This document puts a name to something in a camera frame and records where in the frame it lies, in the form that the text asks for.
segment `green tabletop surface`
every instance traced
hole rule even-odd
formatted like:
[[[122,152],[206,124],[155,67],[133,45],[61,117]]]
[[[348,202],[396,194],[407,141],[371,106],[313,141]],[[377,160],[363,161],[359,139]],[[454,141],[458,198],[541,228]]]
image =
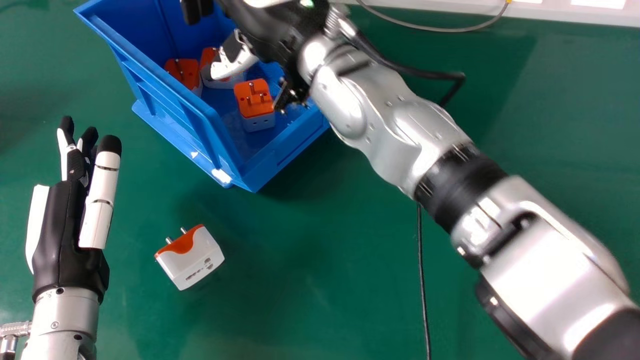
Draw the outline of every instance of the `green tabletop surface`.
[[[31,318],[24,239],[33,186],[60,178],[55,129],[119,136],[122,167],[99,359],[423,359],[415,204],[330,131],[259,193],[223,189],[132,111],[77,1],[0,0],[0,323]],[[389,10],[436,26],[485,17]],[[502,19],[467,34],[353,18],[393,60],[462,70],[451,115],[509,173],[599,237],[640,300],[639,31]],[[438,99],[445,84],[406,78]],[[179,292],[154,261],[205,224],[226,261]],[[434,360],[520,359],[477,304],[477,274],[424,224]]]

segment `blue plastic bin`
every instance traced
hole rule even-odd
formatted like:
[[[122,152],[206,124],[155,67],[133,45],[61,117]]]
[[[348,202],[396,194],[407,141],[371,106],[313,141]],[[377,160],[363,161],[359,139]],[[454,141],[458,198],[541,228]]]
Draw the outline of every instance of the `blue plastic bin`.
[[[290,105],[273,129],[247,133],[232,90],[205,87],[199,98],[164,71],[167,59],[200,59],[231,34],[234,23],[217,7],[195,26],[183,21],[179,0],[93,0],[75,11],[113,50],[136,96],[133,111],[225,188],[257,192],[328,128],[315,105]],[[272,96],[281,76],[276,63],[248,71]]]

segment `orange and white plug adapter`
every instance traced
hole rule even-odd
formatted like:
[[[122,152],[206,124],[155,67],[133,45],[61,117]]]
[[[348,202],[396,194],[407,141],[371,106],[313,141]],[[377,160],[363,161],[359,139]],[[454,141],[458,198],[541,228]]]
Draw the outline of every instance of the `orange and white plug adapter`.
[[[220,246],[204,225],[186,231],[156,252],[156,260],[169,279],[182,291],[211,274],[225,260]]]
[[[164,69],[187,89],[197,96],[202,96],[202,79],[196,59],[169,59],[164,63]]]
[[[252,133],[276,126],[273,99],[269,94],[269,85],[264,79],[237,84],[234,86],[234,94],[246,132]]]
[[[207,88],[212,89],[233,89],[236,84],[246,79],[246,72],[242,71],[228,78],[213,80],[211,78],[211,63],[217,54],[218,49],[215,47],[205,47],[202,49],[202,55],[200,56],[200,76],[202,76],[202,83]]]

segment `gray cable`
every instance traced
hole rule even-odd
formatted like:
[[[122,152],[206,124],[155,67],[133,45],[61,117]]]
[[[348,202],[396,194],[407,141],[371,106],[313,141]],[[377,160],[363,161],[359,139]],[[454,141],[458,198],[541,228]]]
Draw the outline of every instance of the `gray cable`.
[[[493,24],[494,22],[498,21],[502,17],[502,14],[507,10],[507,7],[509,6],[509,3],[511,3],[511,1],[505,1],[504,2],[504,6],[502,7],[502,9],[498,13],[498,15],[494,16],[493,18],[491,18],[488,21],[483,22],[482,24],[478,24],[478,25],[475,25],[475,26],[469,26],[467,28],[449,29],[449,28],[433,28],[431,26],[417,25],[417,24],[412,24],[411,22],[405,22],[405,21],[401,21],[401,20],[398,20],[398,19],[394,19],[393,17],[385,15],[385,14],[375,10],[371,6],[365,4],[363,0],[356,0],[356,1],[363,8],[365,8],[365,10],[367,10],[368,12],[372,13],[373,15],[375,15],[375,16],[381,18],[381,19],[385,19],[387,21],[393,22],[394,24],[398,24],[400,26],[404,26],[404,27],[407,27],[407,28],[412,28],[412,29],[417,29],[417,30],[424,30],[424,31],[435,31],[435,32],[438,32],[438,33],[466,33],[466,32],[469,32],[469,31],[475,31],[475,30],[480,30],[480,29],[486,28],[487,26],[489,26],[489,25]]]

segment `robotic arm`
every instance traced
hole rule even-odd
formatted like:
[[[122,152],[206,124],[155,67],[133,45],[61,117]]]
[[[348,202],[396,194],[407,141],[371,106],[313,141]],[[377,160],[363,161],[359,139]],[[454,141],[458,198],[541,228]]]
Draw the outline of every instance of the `robotic arm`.
[[[217,2],[238,26],[238,53],[283,67],[287,82],[275,107],[310,96],[344,143],[427,210],[478,270],[478,300],[524,357],[640,356],[640,310],[612,254],[372,58],[345,7],[326,0]],[[216,61],[214,79],[218,69],[237,66]]]
[[[57,130],[61,179],[36,185],[26,257],[33,273],[33,321],[0,327],[0,360],[15,359],[17,340],[29,336],[22,360],[95,360],[98,308],[109,286],[105,247],[115,198],[120,140],[98,140],[89,127],[76,143],[74,123]]]

